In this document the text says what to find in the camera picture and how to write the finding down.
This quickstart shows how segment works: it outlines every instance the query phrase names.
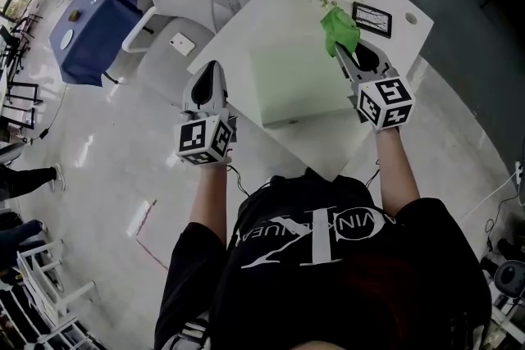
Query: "person's right arm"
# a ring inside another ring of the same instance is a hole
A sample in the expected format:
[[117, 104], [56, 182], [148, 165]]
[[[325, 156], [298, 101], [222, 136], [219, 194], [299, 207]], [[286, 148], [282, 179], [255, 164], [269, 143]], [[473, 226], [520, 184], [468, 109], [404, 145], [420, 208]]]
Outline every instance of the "person's right arm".
[[376, 145], [383, 210], [394, 217], [403, 207], [419, 198], [418, 186], [397, 129], [377, 133]]

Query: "gray concrete floor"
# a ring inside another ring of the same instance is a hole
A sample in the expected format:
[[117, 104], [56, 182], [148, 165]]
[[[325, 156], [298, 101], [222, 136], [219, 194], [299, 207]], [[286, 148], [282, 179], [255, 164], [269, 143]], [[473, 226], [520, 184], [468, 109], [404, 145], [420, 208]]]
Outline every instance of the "gray concrete floor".
[[482, 0], [411, 0], [433, 20], [421, 55], [465, 102], [510, 173], [525, 135], [525, 50], [517, 25]]

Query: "person's left arm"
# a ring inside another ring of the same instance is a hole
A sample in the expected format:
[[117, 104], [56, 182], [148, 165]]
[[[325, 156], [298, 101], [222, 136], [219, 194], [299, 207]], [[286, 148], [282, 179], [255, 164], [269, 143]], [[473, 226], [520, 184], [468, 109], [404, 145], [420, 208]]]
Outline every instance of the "person's left arm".
[[201, 170], [189, 224], [171, 254], [155, 350], [210, 307], [225, 261], [226, 165]]

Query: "blue table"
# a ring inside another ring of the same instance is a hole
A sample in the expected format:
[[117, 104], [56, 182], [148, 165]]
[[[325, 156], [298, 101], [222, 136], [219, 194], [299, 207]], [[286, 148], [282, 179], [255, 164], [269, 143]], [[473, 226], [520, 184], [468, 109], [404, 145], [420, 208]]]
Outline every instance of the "blue table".
[[[80, 17], [70, 22], [74, 10], [80, 12]], [[102, 74], [141, 17], [136, 0], [73, 0], [49, 36], [62, 80], [102, 86]], [[73, 30], [73, 38], [62, 50], [60, 44], [68, 30]]]

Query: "floor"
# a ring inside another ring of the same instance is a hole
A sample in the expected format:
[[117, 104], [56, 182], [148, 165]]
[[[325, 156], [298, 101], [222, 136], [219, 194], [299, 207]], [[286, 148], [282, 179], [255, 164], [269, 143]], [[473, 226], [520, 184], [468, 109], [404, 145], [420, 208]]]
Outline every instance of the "floor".
[[461, 97], [510, 173], [525, 125], [525, 50], [516, 25], [482, 0], [411, 0], [433, 20], [422, 56]]
[[[67, 89], [62, 108], [49, 135], [28, 145], [13, 164], [20, 170], [59, 161], [67, 188], [52, 193], [43, 186], [12, 205], [26, 220], [44, 220], [51, 236], [63, 239], [68, 285], [95, 281], [96, 291], [89, 295], [93, 302], [83, 307], [81, 320], [108, 348], [149, 348], [167, 274], [163, 266], [185, 227], [198, 173], [175, 157], [173, 126], [180, 108], [136, 77], [140, 55], [122, 53], [116, 59], [109, 73], [121, 78], [121, 85], [106, 80], [103, 88], [62, 83], [48, 36], [69, 1], [42, 5], [45, 19], [34, 28], [25, 69], [17, 76], [39, 83], [44, 100], [28, 135], [49, 126]], [[495, 216], [498, 202], [514, 192], [513, 186], [505, 185], [471, 210], [509, 173], [472, 113], [425, 60], [414, 63], [409, 79], [418, 105], [401, 133], [421, 193], [445, 202], [481, 257], [486, 219]], [[242, 116], [238, 126], [240, 141], [232, 157], [246, 190], [253, 192], [269, 175], [302, 173], [302, 162]], [[366, 181], [376, 170], [376, 159], [371, 134], [343, 174]], [[233, 174], [229, 181], [231, 228], [243, 195]], [[371, 190], [379, 204], [378, 180]], [[498, 226], [514, 206], [504, 207]], [[138, 237], [130, 237], [126, 231], [134, 215], [150, 207]]]

